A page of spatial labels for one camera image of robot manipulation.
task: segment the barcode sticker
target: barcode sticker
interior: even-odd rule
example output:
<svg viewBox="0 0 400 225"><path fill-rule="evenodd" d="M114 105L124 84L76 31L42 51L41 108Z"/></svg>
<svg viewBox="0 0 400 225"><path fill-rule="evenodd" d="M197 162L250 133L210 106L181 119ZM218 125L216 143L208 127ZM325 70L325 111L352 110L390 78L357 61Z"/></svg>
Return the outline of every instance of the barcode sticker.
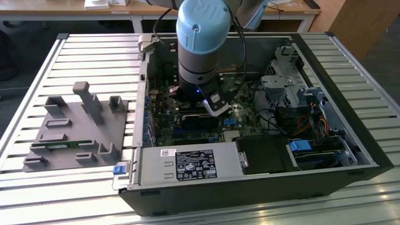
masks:
<svg viewBox="0 0 400 225"><path fill-rule="evenodd" d="M161 157L164 156L174 156L176 149L161 149Z"/></svg>

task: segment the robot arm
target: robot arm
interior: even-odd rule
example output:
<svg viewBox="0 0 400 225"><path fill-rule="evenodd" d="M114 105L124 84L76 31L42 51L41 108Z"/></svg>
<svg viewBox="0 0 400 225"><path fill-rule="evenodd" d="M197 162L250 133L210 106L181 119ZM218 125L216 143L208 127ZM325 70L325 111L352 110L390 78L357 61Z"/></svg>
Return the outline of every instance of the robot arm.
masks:
<svg viewBox="0 0 400 225"><path fill-rule="evenodd" d="M233 18L244 28L254 29L264 15L266 0L140 0L178 10L180 84L169 90L178 101L198 102L212 116L229 108L234 96L224 93L216 70L218 49L225 42Z"/></svg>

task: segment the cable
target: cable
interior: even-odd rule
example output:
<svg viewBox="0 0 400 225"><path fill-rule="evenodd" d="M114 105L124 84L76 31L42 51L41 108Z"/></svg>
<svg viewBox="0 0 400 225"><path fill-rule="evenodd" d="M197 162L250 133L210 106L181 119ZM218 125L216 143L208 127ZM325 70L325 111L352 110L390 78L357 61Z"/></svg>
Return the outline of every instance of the cable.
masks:
<svg viewBox="0 0 400 225"><path fill-rule="evenodd" d="M269 6L266 6L266 7L268 7L268 8L272 8L272 9L274 9L274 10L277 10L277 13L278 13L278 15L280 15L280 12L284 12L284 10L280 10L280 6L278 6L272 0L269 0L269 2L270 2L273 5L276 5L276 8L272 8L272 7L269 7ZM276 23L276 28L274 28L276 31L277 31L278 25L280 25L280 16L278 16L278 18L277 18L277 23Z"/></svg>
<svg viewBox="0 0 400 225"><path fill-rule="evenodd" d="M164 46L166 46L166 44L165 44L165 42L161 40L161 38L160 38L160 36L158 36L158 34L157 34L157 26L158 26L158 23L160 23L160 21L161 21L161 19L164 18L164 16L170 12L170 8L164 12L164 14L160 16L160 18L157 19L157 21L156 21L156 23L154 23L154 25L153 25L153 27L152 27L152 32L154 33L154 35L156 35L156 37L157 37L157 39L158 39L158 41L161 42L161 44L164 45Z"/></svg>
<svg viewBox="0 0 400 225"><path fill-rule="evenodd" d="M309 127L310 127L310 124L306 124L306 126L302 127L302 129L301 129L300 131L297 131L297 132L293 134L293 136L301 134L304 131L306 131L306 129L308 129Z"/></svg>
<svg viewBox="0 0 400 225"><path fill-rule="evenodd" d="M24 87L24 88L5 88L5 89L0 89L0 91L4 91L4 90L16 90L16 89L29 89L29 87Z"/></svg>
<svg viewBox="0 0 400 225"><path fill-rule="evenodd" d="M237 17L233 17L233 13L232 13L232 10L228 6L228 4L225 3L226 5L226 8L228 8L228 12L229 12L229 15L230 15L230 20L232 20L232 23L233 23L233 26L234 26L234 30L237 31L237 34L238 34L238 37L241 39L241 43L242 43L242 59L241 59L241 63L237 67L237 70L238 68L242 66L242 80L241 80L241 83L238 85L238 87L236 88L236 90L232 91L232 97L234 97L244 85L244 81L245 81L245 78L246 78L246 44L245 44L245 37L244 37L244 32L242 32L242 28L241 28L241 24L238 22L238 19Z"/></svg>
<svg viewBox="0 0 400 225"><path fill-rule="evenodd" d="M274 113L274 110L273 110L273 109L260 109L260 110L257 110L257 112L261 112L261 111L268 111L268 112L270 112L270 113Z"/></svg>
<svg viewBox="0 0 400 225"><path fill-rule="evenodd" d="M292 135L289 135L288 132L280 126L277 126L276 123L270 122L270 120L269 120L270 118L266 119L260 114L258 114L258 116L260 116L260 119L264 120L268 123L268 125L272 125L277 129L277 131L280 132L281 135L292 137Z"/></svg>
<svg viewBox="0 0 400 225"><path fill-rule="evenodd" d="M266 127L268 131L270 130L269 125L270 125L270 119L273 119L273 118L274 118L274 116L270 116L268 119L268 127Z"/></svg>
<svg viewBox="0 0 400 225"><path fill-rule="evenodd" d="M181 126L177 126L177 125L174 125L174 124L172 124L172 126L180 128L180 129L182 129Z"/></svg>
<svg viewBox="0 0 400 225"><path fill-rule="evenodd" d="M238 91L240 91L240 89L244 85L245 78L246 78L246 64L248 64L245 38L244 38L244 33L242 33L242 29L241 29L241 25L240 25L237 17L234 18L234 21L236 21L236 24L237 24L238 33L241 34L241 42L242 42L242 61L241 61L241 64L240 64L240 67L242 66L242 80L241 80L241 83L240 83L237 89L233 92L233 96L237 95L237 93L238 93Z"/></svg>
<svg viewBox="0 0 400 225"><path fill-rule="evenodd" d="M320 121L324 122L324 130L325 130L325 134L326 134L326 136L329 137L329 125L328 125L328 121L326 121L322 117L320 117Z"/></svg>
<svg viewBox="0 0 400 225"><path fill-rule="evenodd" d="M301 123L301 120L302 118L305 118L306 116L300 116L298 120L297 120L297 129L300 129L300 123Z"/></svg>

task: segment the blue connector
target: blue connector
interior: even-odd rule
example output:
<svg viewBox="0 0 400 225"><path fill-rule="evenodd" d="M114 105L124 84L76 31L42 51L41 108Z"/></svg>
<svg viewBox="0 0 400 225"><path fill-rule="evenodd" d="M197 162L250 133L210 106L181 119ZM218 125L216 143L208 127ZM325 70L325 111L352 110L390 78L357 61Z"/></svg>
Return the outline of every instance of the blue connector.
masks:
<svg viewBox="0 0 400 225"><path fill-rule="evenodd" d="M229 119L229 126L234 124L236 124L236 119L234 118Z"/></svg>

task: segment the sticker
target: sticker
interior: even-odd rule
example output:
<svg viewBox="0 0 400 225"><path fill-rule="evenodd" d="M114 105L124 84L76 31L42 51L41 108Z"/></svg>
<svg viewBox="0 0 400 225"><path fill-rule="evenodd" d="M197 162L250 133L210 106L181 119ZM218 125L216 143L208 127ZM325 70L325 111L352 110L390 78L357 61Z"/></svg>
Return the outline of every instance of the sticker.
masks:
<svg viewBox="0 0 400 225"><path fill-rule="evenodd" d="M176 149L161 149L161 157L162 156L174 156Z"/></svg>
<svg viewBox="0 0 400 225"><path fill-rule="evenodd" d="M200 180L217 177L217 169L212 150L186 152L176 152L174 149L172 150L174 151L176 179L178 181Z"/></svg>
<svg viewBox="0 0 400 225"><path fill-rule="evenodd" d="M110 13L112 14L128 14L129 12L128 11L112 11Z"/></svg>

